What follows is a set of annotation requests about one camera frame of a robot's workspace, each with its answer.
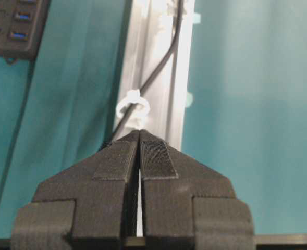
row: gripper jaw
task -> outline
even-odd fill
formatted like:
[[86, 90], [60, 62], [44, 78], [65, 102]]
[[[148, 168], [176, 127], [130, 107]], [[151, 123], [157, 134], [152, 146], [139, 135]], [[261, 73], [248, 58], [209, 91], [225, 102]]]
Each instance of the gripper jaw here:
[[229, 179], [145, 130], [42, 182], [18, 212], [11, 247], [122, 249], [136, 235], [139, 170], [147, 249], [255, 249]]

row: green curtain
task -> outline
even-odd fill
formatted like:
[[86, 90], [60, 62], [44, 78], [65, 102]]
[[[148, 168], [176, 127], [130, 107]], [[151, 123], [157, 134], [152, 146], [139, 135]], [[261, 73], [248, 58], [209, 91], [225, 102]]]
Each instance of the green curtain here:
[[307, 233], [307, 1], [195, 11], [183, 151], [232, 180], [257, 233]]
[[52, 0], [35, 63], [0, 59], [0, 238], [44, 179], [113, 123], [130, 1]]

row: white cable clip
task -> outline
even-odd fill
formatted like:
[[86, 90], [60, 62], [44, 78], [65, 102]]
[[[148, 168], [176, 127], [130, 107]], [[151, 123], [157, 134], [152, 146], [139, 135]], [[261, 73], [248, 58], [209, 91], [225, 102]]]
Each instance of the white cable clip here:
[[123, 98], [116, 106], [117, 118], [122, 119], [124, 113], [121, 111], [129, 104], [140, 105], [136, 106], [136, 109], [132, 112], [125, 126], [128, 128], [143, 129], [148, 114], [151, 110], [149, 102], [145, 98], [141, 97], [139, 90], [129, 90], [127, 92], [127, 96]]

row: blue usb port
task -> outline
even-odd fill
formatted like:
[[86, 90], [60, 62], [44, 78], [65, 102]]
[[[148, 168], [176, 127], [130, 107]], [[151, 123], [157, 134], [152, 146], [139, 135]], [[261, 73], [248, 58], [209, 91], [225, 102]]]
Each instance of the blue usb port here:
[[11, 32], [10, 37], [18, 40], [26, 40], [28, 38], [28, 35], [25, 33]]
[[30, 21], [31, 18], [32, 18], [32, 16], [31, 16], [30, 13], [18, 12], [18, 13], [16, 13], [15, 18], [16, 18], [17, 20], [21, 20], [21, 21]]
[[22, 3], [28, 3], [28, 4], [34, 4], [36, 3], [36, 0], [20, 0]]

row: black cable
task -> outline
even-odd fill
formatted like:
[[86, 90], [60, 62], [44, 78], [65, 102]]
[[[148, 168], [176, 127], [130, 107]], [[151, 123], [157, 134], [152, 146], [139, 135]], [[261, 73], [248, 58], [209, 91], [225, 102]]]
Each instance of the black cable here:
[[[180, 38], [180, 31], [181, 31], [181, 23], [182, 23], [182, 13], [183, 13], [183, 0], [179, 0], [178, 2], [178, 16], [177, 16], [177, 21], [176, 21], [176, 28], [175, 28], [175, 35], [173, 37], [172, 43], [161, 60], [161, 62], [158, 64], [158, 66], [153, 70], [149, 78], [145, 81], [144, 85], [139, 89], [141, 96], [143, 96], [147, 90], [150, 88], [156, 77], [159, 75], [161, 70], [165, 67], [166, 63], [170, 59], [171, 55], [173, 52], [177, 49], [178, 47], [178, 41]], [[110, 142], [116, 139], [118, 136], [119, 132], [123, 129], [124, 125], [127, 123], [129, 117], [131, 116], [132, 112], [136, 108], [136, 104], [130, 104], [130, 106], [127, 108], [127, 110], [124, 113], [124, 116], [116, 126], [114, 132], [112, 133], [112, 136], [110, 137]]]

